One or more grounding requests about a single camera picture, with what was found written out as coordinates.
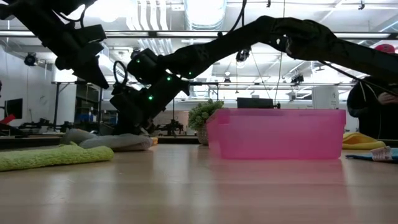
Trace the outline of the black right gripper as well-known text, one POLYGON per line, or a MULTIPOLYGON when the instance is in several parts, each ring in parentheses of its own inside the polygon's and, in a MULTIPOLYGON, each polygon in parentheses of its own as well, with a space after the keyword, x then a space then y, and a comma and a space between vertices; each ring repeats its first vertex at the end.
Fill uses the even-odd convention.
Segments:
MULTIPOLYGON (((181 80, 175 75, 165 75, 149 88, 140 90, 116 83, 110 102, 130 124, 147 124, 164 111, 181 91, 189 95, 190 82, 181 80)), ((149 135, 144 128, 130 124, 118 123, 114 128, 114 134, 149 135)))

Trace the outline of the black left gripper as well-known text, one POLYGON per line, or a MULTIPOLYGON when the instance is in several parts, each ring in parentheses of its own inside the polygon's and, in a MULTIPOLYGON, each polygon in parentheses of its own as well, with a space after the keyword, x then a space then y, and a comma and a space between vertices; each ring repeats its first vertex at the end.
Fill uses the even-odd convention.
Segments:
POLYGON ((97 56, 104 47, 101 42, 106 38, 102 25, 93 25, 79 29, 67 29, 62 35, 61 54, 55 64, 59 70, 74 69, 73 74, 101 88, 109 88, 97 56))

